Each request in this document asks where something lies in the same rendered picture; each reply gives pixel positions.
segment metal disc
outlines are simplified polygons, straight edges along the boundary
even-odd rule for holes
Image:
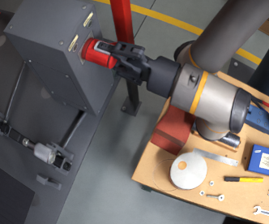
[[[206,174],[207,164],[203,157],[196,153],[183,153],[173,162],[170,178],[176,187],[189,190],[199,186],[206,178]]]

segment gray metal box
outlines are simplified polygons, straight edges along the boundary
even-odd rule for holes
[[[88,38],[102,39],[94,5],[24,0],[4,33],[55,100],[99,113],[112,72],[80,57]]]

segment red post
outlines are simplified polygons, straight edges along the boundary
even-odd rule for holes
[[[117,40],[134,44],[135,39],[132,30],[130,0],[109,1],[111,2]]]

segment concrete floor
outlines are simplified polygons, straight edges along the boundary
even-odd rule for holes
[[[15,12],[23,0],[0,0],[0,9]],[[110,6],[95,4],[105,38],[116,40]],[[131,0],[142,6],[205,29],[227,0]],[[146,55],[173,58],[183,42],[198,36],[138,13],[132,13],[135,42]],[[257,31],[243,49],[262,58],[269,48],[269,36]],[[256,64],[235,54],[235,59],[256,68]],[[156,124],[164,99],[139,88],[143,102],[136,118],[120,112],[126,97],[123,80],[101,120],[75,183],[67,197],[58,224],[64,223],[222,223],[224,215],[202,209],[156,192],[145,192],[132,181],[144,147]]]

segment wooden workbench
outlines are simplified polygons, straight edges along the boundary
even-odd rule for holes
[[[248,85],[243,84],[222,72],[219,72],[218,76],[269,103],[268,96],[258,92]],[[168,107],[169,102],[167,101],[160,114],[159,120]],[[238,151],[233,152],[190,134],[187,143],[178,155],[192,152],[194,148],[198,148],[239,161],[238,166],[234,167],[205,158],[207,163],[207,176],[204,182],[193,190],[187,191],[176,189],[169,182],[169,167],[172,165],[176,156],[159,148],[150,141],[147,143],[132,179],[151,187],[155,191],[162,192],[166,195],[178,198],[179,200],[184,200],[207,209],[254,222],[269,223],[268,216],[263,214],[253,214],[253,212],[256,211],[256,209],[254,209],[254,206],[256,205],[269,211],[269,196],[267,195],[269,193],[269,176],[246,171],[253,144],[259,144],[269,148],[269,135],[246,124],[238,135],[241,137],[241,144]],[[264,181],[263,183],[225,182],[224,176],[263,177]],[[210,181],[215,182],[214,186],[211,187],[209,185]],[[200,196],[200,191],[205,191],[205,195]],[[206,197],[206,194],[224,194],[225,198],[224,201],[219,202],[216,199]]]

